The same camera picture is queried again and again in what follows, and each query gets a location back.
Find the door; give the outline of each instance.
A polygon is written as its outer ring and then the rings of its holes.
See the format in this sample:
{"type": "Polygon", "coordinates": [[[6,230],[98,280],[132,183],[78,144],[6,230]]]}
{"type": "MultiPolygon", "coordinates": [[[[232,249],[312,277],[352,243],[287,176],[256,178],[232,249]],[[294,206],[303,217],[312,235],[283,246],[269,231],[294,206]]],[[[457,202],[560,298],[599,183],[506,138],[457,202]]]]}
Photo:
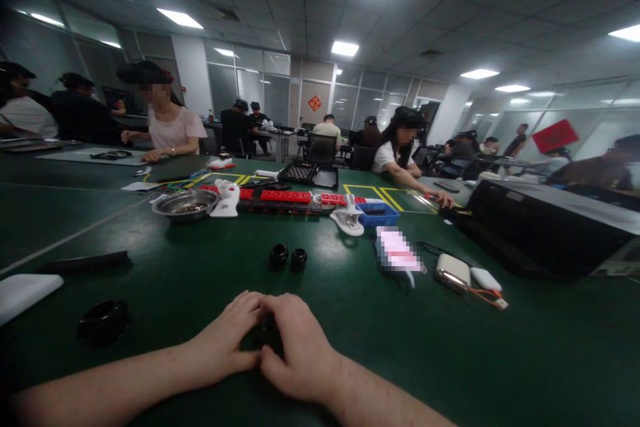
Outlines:
{"type": "Polygon", "coordinates": [[[300,125],[303,123],[322,123],[329,109],[329,93],[331,85],[309,80],[302,81],[302,101],[300,102],[300,125]]]}

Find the metal bowl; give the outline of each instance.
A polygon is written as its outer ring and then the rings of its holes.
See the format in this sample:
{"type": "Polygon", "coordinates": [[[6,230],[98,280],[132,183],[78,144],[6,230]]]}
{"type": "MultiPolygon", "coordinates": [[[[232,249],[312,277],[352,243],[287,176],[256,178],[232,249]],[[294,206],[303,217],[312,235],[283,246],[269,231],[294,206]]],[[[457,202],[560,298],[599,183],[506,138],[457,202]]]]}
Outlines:
{"type": "Polygon", "coordinates": [[[207,217],[219,200],[220,197],[209,190],[188,190],[172,193],[154,203],[153,211],[172,222],[195,222],[207,217]]]}

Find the white wall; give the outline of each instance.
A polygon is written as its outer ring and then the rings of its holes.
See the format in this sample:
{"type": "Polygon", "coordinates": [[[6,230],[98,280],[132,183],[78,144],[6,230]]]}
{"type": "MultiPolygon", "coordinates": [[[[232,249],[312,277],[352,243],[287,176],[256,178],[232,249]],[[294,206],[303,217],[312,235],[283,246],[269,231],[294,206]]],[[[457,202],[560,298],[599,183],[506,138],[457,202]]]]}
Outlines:
{"type": "Polygon", "coordinates": [[[447,92],[429,130],[429,136],[427,137],[429,145],[442,144],[451,138],[470,93],[471,86],[468,85],[452,83],[447,88],[447,92]]]}
{"type": "Polygon", "coordinates": [[[201,117],[207,117],[209,110],[213,110],[213,104],[205,43],[202,38],[186,35],[172,35],[171,40],[180,80],[187,89],[185,105],[201,117]]]}

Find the green workbench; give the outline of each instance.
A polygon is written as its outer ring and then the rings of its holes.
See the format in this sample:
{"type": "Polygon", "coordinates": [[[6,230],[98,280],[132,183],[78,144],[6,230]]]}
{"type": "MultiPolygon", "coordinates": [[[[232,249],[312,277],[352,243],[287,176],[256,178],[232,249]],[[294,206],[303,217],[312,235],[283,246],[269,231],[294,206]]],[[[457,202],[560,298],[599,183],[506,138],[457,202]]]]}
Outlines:
{"type": "MultiPolygon", "coordinates": [[[[195,171],[206,160],[171,159],[154,167],[150,180],[195,171]]],[[[275,168],[261,161],[237,164],[222,173],[275,168]]],[[[640,424],[640,286],[628,279],[564,285],[513,277],[428,206],[393,190],[388,179],[340,170],[339,193],[344,185],[362,196],[389,189],[383,195],[401,202],[398,226],[409,241],[427,240],[492,272],[510,304],[498,312],[436,284],[436,259],[427,252],[421,257],[429,273],[416,276],[415,290],[383,276],[373,231],[351,238],[326,217],[242,213],[170,226],[144,195],[119,191],[139,179],[131,177],[134,170],[0,155],[0,269],[85,230],[0,279],[32,272],[47,260],[117,250],[129,250],[133,264],[65,278],[62,288],[0,328],[16,390],[184,342],[250,289],[301,296],[340,352],[462,426],[640,424]],[[269,248],[278,243],[307,250],[303,273],[268,270],[269,248]],[[129,304],[131,328],[112,346],[91,349],[75,337],[76,322],[113,298],[129,304]]],[[[253,342],[249,336],[245,347],[253,342]]],[[[284,398],[250,372],[172,398],[134,422],[204,424],[335,421],[316,406],[284,398]]]]}

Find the blue plastic tray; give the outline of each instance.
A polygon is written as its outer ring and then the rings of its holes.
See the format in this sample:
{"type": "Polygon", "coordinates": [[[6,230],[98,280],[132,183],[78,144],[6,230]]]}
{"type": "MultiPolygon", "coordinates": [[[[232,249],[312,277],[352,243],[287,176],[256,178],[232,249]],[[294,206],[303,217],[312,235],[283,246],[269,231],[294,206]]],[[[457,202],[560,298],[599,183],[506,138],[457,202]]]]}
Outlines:
{"type": "Polygon", "coordinates": [[[356,203],[355,207],[363,212],[359,220],[365,228],[394,226],[400,216],[386,203],[356,203]],[[367,212],[372,210],[384,211],[384,213],[382,215],[367,215],[367,212]]]}

